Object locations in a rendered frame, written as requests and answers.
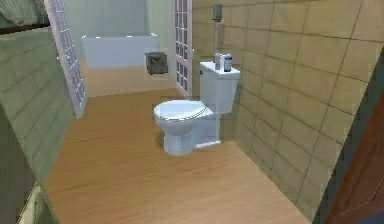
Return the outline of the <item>white toilet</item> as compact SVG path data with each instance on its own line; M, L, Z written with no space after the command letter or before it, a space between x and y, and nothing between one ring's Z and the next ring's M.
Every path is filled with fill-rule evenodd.
M235 68L216 70L213 62L201 62L199 100L169 100L154 107L168 154L183 156L221 143L221 116L232 112L240 75Z

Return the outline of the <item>white glass pane screen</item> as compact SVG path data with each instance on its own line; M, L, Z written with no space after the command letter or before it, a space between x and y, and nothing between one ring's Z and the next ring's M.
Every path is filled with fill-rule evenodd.
M69 19L64 0L44 0L54 40L58 51L68 90L70 93L75 116L83 116L88 93L81 72L80 61L76 55Z
M192 96L192 0L174 0L175 61L177 88Z

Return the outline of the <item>white bathtub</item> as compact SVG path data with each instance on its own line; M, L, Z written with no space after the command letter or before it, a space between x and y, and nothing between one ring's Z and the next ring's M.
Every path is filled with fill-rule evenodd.
M81 38L87 65L91 69L144 66L146 53L159 48L157 35L89 36Z

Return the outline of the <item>green trash can black cover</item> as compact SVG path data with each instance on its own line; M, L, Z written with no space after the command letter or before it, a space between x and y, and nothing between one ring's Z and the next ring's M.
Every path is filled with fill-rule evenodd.
M147 71L150 75L168 72L167 55L164 52L148 52L145 56Z

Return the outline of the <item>grey wall dispenser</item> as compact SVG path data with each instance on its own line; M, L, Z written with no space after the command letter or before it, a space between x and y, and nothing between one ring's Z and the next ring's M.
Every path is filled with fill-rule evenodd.
M212 20L215 22L220 22L222 20L222 5L215 4L212 11Z

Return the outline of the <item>brown wooden door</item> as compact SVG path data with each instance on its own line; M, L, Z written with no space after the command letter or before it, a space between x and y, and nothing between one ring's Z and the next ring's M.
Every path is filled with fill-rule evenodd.
M384 211L384 93L348 166L325 224L357 224Z

